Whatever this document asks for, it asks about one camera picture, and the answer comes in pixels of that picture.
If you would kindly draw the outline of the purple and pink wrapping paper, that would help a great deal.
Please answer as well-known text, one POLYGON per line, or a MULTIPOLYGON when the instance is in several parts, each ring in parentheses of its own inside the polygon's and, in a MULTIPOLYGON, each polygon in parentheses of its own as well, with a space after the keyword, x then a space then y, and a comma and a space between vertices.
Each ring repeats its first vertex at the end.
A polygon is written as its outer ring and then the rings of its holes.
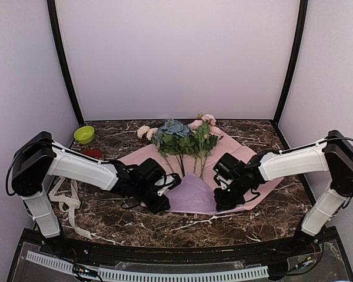
MULTIPOLYGON (((217 184, 214 182, 215 172, 214 165, 224 155, 230 153, 238 160, 247 162, 255 154, 255 152, 247 146, 240 145, 235 139, 223 134, 223 138, 211 151, 211 155, 207 158, 204 169, 204 177, 199 178, 201 165, 199 161, 195 161, 191 156, 184 157, 185 177, 179 186, 172 190, 166 191, 165 195, 169 198, 170 212, 192 213, 192 214, 220 214, 216 210, 216 202, 214 199, 214 189, 217 184)), ((155 145, 148 145, 142 149, 130 153, 120 161, 126 165, 141 164, 148 158, 156 160, 166 171, 167 174, 172 172, 181 174, 180 166, 175 156, 169 156, 164 159, 159 153, 155 145)))

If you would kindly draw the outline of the blue fake flower stem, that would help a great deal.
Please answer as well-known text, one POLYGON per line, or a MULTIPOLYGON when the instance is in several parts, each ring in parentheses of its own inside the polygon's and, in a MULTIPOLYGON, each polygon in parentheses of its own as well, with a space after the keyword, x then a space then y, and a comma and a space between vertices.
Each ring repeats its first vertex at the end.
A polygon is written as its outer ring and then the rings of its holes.
POLYGON ((178 120, 168 119, 163 126, 156 130, 151 141, 167 163, 169 156, 176 157, 184 177, 184 156, 195 154, 191 128, 178 120))

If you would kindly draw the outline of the white fake flower stem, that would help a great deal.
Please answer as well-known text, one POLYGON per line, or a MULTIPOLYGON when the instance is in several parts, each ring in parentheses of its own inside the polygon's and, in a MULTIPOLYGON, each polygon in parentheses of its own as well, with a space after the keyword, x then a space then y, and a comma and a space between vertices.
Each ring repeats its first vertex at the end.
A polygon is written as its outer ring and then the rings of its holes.
POLYGON ((150 128, 147 125, 143 125, 136 131, 137 137, 142 139, 144 136, 148 141, 156 146, 158 153, 163 157, 166 161, 167 166, 171 169, 171 172, 174 173, 174 169, 172 168, 170 162, 168 161, 167 154, 162 150, 163 145, 163 132, 161 127, 152 127, 150 128))

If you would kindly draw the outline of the pink fake flower stem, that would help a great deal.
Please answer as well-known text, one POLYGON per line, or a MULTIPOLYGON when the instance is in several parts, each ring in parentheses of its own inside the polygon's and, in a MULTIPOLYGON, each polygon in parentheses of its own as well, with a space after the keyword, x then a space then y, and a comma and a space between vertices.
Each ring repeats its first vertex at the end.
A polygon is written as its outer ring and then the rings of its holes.
POLYGON ((217 136, 218 141, 223 138, 222 130, 217 126, 217 120, 212 114, 203 115, 201 113, 198 117, 211 125, 211 134, 217 136))
POLYGON ((207 124, 202 119, 197 119, 189 124, 189 128, 192 130, 193 136, 197 143, 197 156, 201 163, 201 172, 199 177, 204 178, 204 168, 207 159, 207 153, 204 149, 204 144, 207 138, 207 124))

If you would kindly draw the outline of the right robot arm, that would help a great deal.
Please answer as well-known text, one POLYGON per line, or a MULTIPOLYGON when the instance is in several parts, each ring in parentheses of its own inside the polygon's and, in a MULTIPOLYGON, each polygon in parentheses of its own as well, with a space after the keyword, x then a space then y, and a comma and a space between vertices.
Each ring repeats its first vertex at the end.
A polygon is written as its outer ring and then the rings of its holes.
POLYGON ((295 175, 325 174, 325 190, 302 219, 300 233, 288 243, 290 252, 300 255, 310 247, 311 237, 353 198, 353 138, 331 130, 326 137, 313 143, 255 154, 247 161, 225 153, 213 170, 218 185, 214 199, 219 212, 245 204, 247 192, 256 193, 268 182, 295 175))

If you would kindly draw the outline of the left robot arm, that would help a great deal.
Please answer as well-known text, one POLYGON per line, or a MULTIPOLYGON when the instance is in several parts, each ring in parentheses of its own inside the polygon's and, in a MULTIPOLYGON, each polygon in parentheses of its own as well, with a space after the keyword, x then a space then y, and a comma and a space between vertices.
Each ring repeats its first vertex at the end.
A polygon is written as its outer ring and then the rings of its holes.
POLYGON ((168 186, 167 176, 154 159, 141 165, 101 161, 54 142, 49 132, 40 132, 14 154, 6 173, 5 190, 9 196, 21 197, 41 234, 49 239, 49 248, 59 256, 71 252, 71 242, 61 235, 61 224, 44 191, 47 176, 64 177, 133 197, 153 214, 170 208, 168 198, 161 192, 168 186))

